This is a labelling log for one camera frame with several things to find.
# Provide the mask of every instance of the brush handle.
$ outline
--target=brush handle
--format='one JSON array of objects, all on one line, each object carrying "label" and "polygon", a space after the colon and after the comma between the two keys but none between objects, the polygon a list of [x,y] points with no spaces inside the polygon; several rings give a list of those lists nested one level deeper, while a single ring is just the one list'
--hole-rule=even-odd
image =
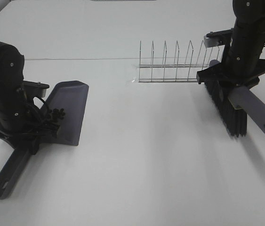
[{"label": "brush handle", "polygon": [[229,100],[235,109],[242,108],[265,133],[265,104],[247,87],[234,88],[229,94]]}]

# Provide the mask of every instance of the white table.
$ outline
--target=white table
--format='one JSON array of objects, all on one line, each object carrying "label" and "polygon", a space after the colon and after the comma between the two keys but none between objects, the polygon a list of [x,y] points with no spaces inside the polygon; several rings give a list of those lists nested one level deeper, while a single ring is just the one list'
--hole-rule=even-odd
[{"label": "white table", "polygon": [[[0,40],[17,46],[26,58],[99,60],[26,61],[26,80],[51,88],[80,80],[90,90],[80,145],[44,145],[12,195],[0,201],[0,225],[265,226],[265,135],[254,122],[249,119],[246,137],[230,139],[203,85],[132,82],[142,37],[183,40],[186,27],[192,34],[188,39],[200,42],[206,31],[233,26],[230,1],[213,5],[220,3],[217,16],[211,13],[215,7],[174,0],[104,6],[59,1],[51,8],[45,7],[48,1],[15,1],[2,11]],[[150,4],[155,4],[151,11]],[[155,17],[158,10],[167,17]],[[135,12],[139,15],[131,18]],[[155,19],[152,29],[145,30],[144,13]],[[45,15],[50,30],[40,23]],[[185,16],[198,27],[179,23]],[[65,32],[73,18],[76,24]],[[137,33],[140,21],[148,24]],[[171,26],[160,26],[162,21]],[[103,29],[112,23],[117,23],[112,32]],[[79,24],[87,32],[77,29]],[[59,27],[61,36],[56,36]],[[41,38],[36,31],[42,31]],[[60,48],[49,44],[65,40],[68,44]],[[253,92],[265,102],[265,75]],[[11,152],[0,141],[0,169]]]}]

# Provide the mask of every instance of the metal wire rack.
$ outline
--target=metal wire rack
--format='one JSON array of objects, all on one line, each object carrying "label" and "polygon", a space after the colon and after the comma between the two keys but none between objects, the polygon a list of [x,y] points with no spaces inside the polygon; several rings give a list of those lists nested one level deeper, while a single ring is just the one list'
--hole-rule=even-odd
[{"label": "metal wire rack", "polygon": [[165,41],[162,57],[156,57],[152,41],[151,57],[142,58],[142,41],[140,41],[138,82],[197,82],[197,71],[207,68],[210,60],[221,61],[220,51],[220,47],[206,48],[202,41],[198,54],[194,56],[194,46],[190,40],[185,57],[181,57],[181,49],[176,41],[174,57],[168,57],[169,51]]}]

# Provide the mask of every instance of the gray handle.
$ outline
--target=gray handle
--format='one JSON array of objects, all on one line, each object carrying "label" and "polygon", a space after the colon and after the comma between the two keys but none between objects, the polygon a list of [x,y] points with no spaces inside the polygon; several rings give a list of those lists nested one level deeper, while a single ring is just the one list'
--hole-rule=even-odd
[{"label": "gray handle", "polygon": [[265,133],[265,104],[247,87],[234,88],[229,94],[229,100],[234,108],[242,108]]}]

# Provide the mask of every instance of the brush bristles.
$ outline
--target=brush bristles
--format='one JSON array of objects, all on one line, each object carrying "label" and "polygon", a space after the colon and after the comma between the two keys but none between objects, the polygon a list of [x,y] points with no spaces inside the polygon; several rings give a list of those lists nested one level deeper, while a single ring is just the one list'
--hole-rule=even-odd
[{"label": "brush bristles", "polygon": [[227,97],[220,98],[220,89],[217,81],[208,81],[205,86],[216,105],[219,114],[231,136],[245,136],[247,131],[247,114],[244,110],[235,110]]}]

